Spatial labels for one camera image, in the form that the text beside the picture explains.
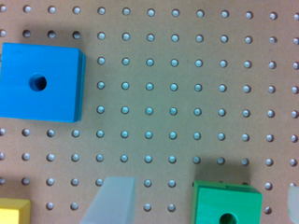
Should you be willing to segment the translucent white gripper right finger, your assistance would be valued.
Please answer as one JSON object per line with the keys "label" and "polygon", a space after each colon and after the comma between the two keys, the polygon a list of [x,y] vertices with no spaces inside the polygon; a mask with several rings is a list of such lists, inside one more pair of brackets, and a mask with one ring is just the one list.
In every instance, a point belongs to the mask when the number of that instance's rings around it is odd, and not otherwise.
{"label": "translucent white gripper right finger", "polygon": [[299,187],[289,186],[288,213],[294,224],[299,224]]}

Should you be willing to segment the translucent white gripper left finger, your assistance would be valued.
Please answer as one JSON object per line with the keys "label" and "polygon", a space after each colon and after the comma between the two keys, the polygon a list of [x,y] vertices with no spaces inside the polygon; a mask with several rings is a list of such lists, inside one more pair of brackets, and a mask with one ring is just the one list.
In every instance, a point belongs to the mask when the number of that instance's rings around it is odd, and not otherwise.
{"label": "translucent white gripper left finger", "polygon": [[135,178],[109,176],[80,224],[134,224]]}

